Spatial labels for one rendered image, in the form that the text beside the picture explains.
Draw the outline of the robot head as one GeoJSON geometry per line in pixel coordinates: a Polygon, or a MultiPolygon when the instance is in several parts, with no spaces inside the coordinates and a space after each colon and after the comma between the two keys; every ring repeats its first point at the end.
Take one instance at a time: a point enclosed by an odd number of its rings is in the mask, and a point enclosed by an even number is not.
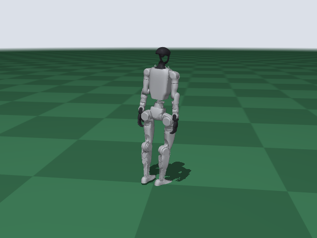
{"type": "Polygon", "coordinates": [[[165,48],[165,47],[160,47],[156,50],[156,54],[159,55],[160,61],[158,63],[158,66],[155,68],[157,69],[166,69],[165,64],[168,63],[169,61],[169,56],[170,56],[170,50],[165,48]],[[167,61],[163,62],[162,57],[167,56],[167,61]]]}

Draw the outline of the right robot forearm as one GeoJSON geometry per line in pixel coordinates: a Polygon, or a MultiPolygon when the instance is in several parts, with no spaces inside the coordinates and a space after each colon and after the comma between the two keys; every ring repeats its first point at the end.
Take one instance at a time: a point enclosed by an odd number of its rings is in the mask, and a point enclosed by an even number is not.
{"type": "Polygon", "coordinates": [[[173,115],[175,114],[176,119],[179,118],[179,106],[178,106],[179,98],[180,98],[180,94],[176,93],[174,96],[174,100],[171,102],[171,104],[172,104],[172,118],[173,118],[173,115]]]}

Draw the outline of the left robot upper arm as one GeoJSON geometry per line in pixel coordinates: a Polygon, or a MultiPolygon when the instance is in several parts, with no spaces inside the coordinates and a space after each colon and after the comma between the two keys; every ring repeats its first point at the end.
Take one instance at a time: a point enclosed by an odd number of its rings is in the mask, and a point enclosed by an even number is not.
{"type": "Polygon", "coordinates": [[[149,72],[151,68],[146,68],[144,70],[144,80],[143,80],[143,94],[149,94],[149,72]]]}

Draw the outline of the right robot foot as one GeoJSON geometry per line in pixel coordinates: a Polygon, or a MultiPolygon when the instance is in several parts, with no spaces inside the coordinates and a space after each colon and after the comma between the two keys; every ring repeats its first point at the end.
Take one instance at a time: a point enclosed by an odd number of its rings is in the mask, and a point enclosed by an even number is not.
{"type": "Polygon", "coordinates": [[[170,179],[164,179],[164,181],[161,181],[160,179],[157,179],[154,183],[155,186],[163,185],[172,182],[170,179]]]}

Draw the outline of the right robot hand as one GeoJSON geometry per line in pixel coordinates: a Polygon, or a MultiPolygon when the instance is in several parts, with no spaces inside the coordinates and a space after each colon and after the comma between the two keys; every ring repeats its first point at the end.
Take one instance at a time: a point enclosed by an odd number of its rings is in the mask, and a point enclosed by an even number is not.
{"type": "Polygon", "coordinates": [[[174,123],[173,123],[173,130],[172,130],[172,132],[170,132],[170,134],[174,134],[177,131],[179,119],[176,119],[176,115],[174,114],[172,120],[174,121],[174,123]]]}

